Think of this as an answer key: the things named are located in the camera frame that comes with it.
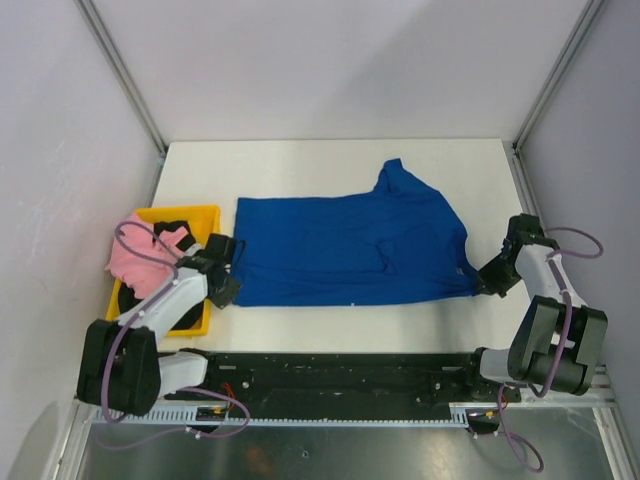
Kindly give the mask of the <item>blue t shirt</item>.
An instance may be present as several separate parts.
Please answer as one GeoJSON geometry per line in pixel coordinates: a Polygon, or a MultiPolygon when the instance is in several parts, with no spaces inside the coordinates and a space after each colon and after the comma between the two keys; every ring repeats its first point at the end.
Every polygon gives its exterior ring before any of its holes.
{"type": "Polygon", "coordinates": [[[384,163],[373,189],[341,197],[241,198],[232,275],[241,307],[379,306],[472,297],[467,230],[445,197],[384,163]]]}

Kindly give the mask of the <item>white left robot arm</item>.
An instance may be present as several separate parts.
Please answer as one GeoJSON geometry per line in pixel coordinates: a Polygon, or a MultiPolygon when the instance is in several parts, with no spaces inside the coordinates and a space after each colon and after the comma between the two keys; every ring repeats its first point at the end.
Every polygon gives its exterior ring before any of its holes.
{"type": "Polygon", "coordinates": [[[197,398],[214,397],[221,376],[204,354],[179,351],[161,356],[158,344],[194,306],[208,300],[219,309],[237,296],[241,284],[230,273],[235,251],[246,243],[212,233],[206,245],[169,268],[166,280],[146,299],[115,320],[97,319],[87,328],[76,398],[113,416],[144,416],[158,398],[187,388],[197,398]]]}

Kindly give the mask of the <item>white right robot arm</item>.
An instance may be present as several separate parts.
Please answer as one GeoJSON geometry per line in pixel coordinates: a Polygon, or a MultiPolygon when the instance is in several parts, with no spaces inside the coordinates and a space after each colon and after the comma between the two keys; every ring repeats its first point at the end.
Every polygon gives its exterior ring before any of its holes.
{"type": "Polygon", "coordinates": [[[479,348],[477,367],[461,376],[463,393],[484,401],[498,383],[528,387],[539,398],[551,391],[581,396],[590,388],[606,334],[606,314],[576,292],[563,267],[566,256],[594,260],[604,253],[594,236],[594,253],[563,249],[534,215],[510,218],[501,251],[478,273],[479,292],[505,297],[522,282],[530,305],[507,349],[479,348]]]}

